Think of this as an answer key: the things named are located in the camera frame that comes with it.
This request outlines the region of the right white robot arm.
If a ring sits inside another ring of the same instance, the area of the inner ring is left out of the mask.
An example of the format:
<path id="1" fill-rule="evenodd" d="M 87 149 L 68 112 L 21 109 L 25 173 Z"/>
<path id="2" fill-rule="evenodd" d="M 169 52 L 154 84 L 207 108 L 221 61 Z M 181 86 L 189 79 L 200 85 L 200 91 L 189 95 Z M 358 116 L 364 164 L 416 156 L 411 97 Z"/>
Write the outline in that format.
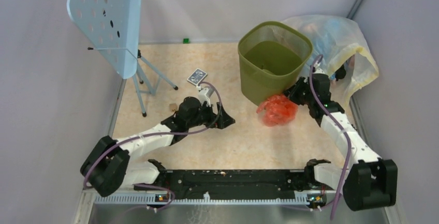
<path id="1" fill-rule="evenodd" d="M 320 162 L 305 172 L 310 189 L 326 184 L 343 197 L 352 211 L 394 206 L 397 199 L 398 167 L 392 159 L 382 159 L 350 123 L 345 110 L 331 99 L 330 79 L 324 73 L 300 77 L 283 94 L 291 102 L 307 106 L 310 116 L 329 135 L 345 162 L 341 168 Z"/>

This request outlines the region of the red plastic trash bag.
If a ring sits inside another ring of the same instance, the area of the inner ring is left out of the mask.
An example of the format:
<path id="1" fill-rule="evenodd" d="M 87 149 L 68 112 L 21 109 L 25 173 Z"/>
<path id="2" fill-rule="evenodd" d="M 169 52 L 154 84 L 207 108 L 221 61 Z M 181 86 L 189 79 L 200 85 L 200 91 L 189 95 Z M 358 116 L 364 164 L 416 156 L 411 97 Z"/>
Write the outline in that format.
<path id="1" fill-rule="evenodd" d="M 273 95 L 258 106 L 256 114 L 265 126 L 273 127 L 293 121 L 298 109 L 285 95 Z"/>

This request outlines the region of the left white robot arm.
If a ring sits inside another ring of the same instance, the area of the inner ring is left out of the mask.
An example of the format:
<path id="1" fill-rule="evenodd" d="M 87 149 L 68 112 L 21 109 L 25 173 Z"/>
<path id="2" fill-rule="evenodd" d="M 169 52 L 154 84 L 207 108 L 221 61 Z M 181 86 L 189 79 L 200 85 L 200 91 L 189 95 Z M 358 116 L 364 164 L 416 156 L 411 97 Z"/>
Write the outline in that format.
<path id="1" fill-rule="evenodd" d="M 113 139 L 102 137 L 80 168 L 84 185 L 90 185 L 100 196 L 107 197 L 118 189 L 145 183 L 153 189 L 161 189 L 166 176 L 158 164 L 145 162 L 137 166 L 135 160 L 158 148 L 172 146 L 192 134 L 190 129 L 201 127 L 224 129 L 236 121 L 217 102 L 217 112 L 207 102 L 186 97 L 170 117 L 151 129 L 139 134 Z"/>

